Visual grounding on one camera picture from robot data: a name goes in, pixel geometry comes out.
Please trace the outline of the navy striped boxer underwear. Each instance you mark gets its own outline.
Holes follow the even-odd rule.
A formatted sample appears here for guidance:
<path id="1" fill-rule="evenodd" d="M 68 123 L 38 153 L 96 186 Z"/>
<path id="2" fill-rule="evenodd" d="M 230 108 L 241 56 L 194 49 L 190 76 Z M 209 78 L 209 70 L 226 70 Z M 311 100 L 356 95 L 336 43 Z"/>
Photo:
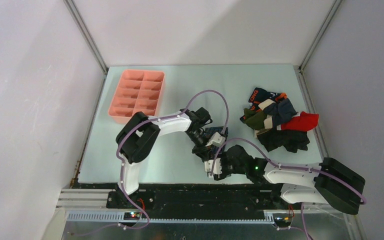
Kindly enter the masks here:
<path id="1" fill-rule="evenodd" d="M 209 138 L 212 137 L 215 133 L 218 133 L 221 136 L 225 137 L 225 139 L 227 140 L 229 135 L 229 128 L 226 127 L 224 133 L 222 133 L 222 130 L 223 130 L 223 126 L 212 126 L 212 127 L 204 128 L 204 133 Z M 210 153 L 212 157 L 214 157 L 214 155 L 217 153 L 217 150 L 219 148 L 220 148 L 219 146 L 214 146 L 214 145 L 211 146 Z"/>

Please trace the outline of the pink compartment tray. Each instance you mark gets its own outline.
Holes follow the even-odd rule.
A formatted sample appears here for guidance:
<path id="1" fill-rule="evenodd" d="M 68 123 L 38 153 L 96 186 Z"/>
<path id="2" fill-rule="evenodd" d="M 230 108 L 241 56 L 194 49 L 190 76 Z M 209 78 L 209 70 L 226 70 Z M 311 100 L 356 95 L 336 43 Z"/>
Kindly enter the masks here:
<path id="1" fill-rule="evenodd" d="M 126 124 L 137 112 L 159 113 L 165 87 L 165 73 L 157 70 L 126 69 L 122 72 L 108 108 L 117 124 Z"/>

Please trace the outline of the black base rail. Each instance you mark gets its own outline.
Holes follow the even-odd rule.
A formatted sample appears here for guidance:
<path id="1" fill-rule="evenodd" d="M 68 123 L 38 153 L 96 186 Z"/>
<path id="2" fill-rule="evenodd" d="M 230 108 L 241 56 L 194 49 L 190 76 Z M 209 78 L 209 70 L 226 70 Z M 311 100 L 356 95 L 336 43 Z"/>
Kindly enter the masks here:
<path id="1" fill-rule="evenodd" d="M 152 220 L 264 220 L 271 210 L 297 213 L 300 203 L 280 197 L 278 184 L 159 184 L 141 183 L 125 197 L 116 188 L 108 193 L 106 208 L 144 209 Z"/>

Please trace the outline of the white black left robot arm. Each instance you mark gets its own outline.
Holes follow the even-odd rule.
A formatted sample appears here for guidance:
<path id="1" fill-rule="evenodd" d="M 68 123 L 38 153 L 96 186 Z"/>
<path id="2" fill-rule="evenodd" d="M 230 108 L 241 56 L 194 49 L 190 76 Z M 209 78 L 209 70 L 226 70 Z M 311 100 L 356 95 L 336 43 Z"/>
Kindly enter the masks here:
<path id="1" fill-rule="evenodd" d="M 118 201 L 125 208 L 133 208 L 138 202 L 139 173 L 142 162 L 149 156 L 158 137 L 184 132 L 194 143 L 192 153 L 203 162 L 214 157 L 213 147 L 226 141 L 225 130 L 207 134 L 203 127 L 212 123 L 209 112 L 201 107 L 196 111 L 186 108 L 166 116 L 148 116 L 136 112 L 116 136 L 116 157 L 121 160 L 118 187 L 122 191 Z"/>

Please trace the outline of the olive green underwear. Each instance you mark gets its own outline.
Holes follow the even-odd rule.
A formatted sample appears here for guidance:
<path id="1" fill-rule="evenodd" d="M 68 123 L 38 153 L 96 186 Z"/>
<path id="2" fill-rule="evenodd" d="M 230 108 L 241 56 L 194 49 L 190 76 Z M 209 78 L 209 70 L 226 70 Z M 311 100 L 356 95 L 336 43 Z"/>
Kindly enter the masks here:
<path id="1" fill-rule="evenodd" d="M 261 130 L 265 128 L 264 120 L 267 114 L 262 110 L 254 111 L 249 108 L 243 109 L 241 121 L 253 130 Z"/>

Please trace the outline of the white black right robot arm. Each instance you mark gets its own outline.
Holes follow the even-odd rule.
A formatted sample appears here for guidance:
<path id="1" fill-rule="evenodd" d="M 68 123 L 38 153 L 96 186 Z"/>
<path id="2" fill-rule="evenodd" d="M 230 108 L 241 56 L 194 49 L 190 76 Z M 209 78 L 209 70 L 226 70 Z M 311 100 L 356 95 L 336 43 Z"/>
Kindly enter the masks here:
<path id="1" fill-rule="evenodd" d="M 321 163 L 282 165 L 253 157 L 240 145 L 204 162 L 210 178 L 220 181 L 244 175 L 255 185 L 272 185 L 271 204 L 284 209 L 289 204 L 330 205 L 337 211 L 357 215 L 366 180 L 338 160 L 325 157 Z"/>

